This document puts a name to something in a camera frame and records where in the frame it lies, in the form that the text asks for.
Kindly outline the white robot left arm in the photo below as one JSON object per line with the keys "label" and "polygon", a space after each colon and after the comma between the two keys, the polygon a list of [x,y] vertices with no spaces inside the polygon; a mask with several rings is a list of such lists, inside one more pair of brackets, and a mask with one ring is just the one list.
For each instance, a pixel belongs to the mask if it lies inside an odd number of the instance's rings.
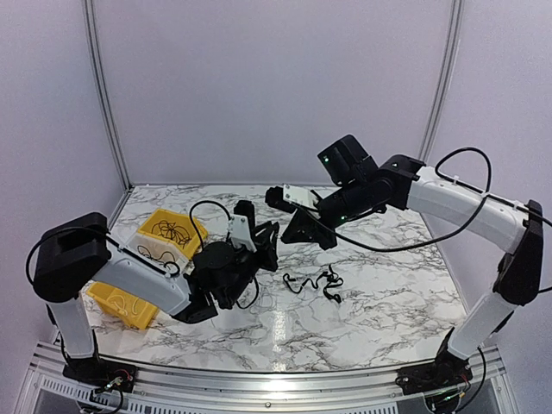
{"label": "white robot left arm", "polygon": [[50,310],[66,354],[92,384],[103,383],[110,371],[97,356],[81,298],[90,281],[143,299],[181,323],[195,324],[236,307],[257,272],[278,268],[276,222],[254,225],[249,216],[230,216],[226,239],[201,248],[189,274],[115,241],[106,224],[104,215],[92,212],[50,229],[25,262],[28,281]]}

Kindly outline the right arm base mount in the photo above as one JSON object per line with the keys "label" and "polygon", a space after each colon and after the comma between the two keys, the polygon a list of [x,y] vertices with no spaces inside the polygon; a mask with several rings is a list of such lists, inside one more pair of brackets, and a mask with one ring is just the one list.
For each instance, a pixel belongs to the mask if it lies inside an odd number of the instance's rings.
{"label": "right arm base mount", "polygon": [[404,395],[466,384],[473,378],[468,365],[468,359],[451,354],[448,346],[443,344],[433,361],[400,368],[395,384]]}

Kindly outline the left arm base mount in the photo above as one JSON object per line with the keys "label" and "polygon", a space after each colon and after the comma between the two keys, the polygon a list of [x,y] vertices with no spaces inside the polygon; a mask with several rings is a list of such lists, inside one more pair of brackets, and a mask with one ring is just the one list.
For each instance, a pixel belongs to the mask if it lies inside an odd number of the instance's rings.
{"label": "left arm base mount", "polygon": [[132,392],[135,386],[137,367],[118,361],[110,361],[92,356],[91,358],[72,359],[66,357],[63,375],[91,386],[103,387],[112,380],[122,380],[119,388],[123,392]]}

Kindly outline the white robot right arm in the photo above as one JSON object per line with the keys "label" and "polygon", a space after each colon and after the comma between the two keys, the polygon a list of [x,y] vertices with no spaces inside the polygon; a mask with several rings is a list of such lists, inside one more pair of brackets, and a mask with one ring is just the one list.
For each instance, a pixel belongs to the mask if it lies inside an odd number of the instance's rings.
{"label": "white robot right arm", "polygon": [[493,195],[428,166],[397,154],[379,165],[352,135],[321,151],[317,158],[337,189],[326,197],[294,185],[267,192],[267,204],[293,214],[282,242],[311,242],[327,250],[342,239],[337,228],[387,208],[413,210],[454,224],[457,232],[470,231],[493,243],[504,255],[490,290],[469,311],[467,319],[443,341],[439,358],[427,369],[435,386],[445,386],[466,360],[515,309],[532,302],[541,292],[543,268],[542,206]]}

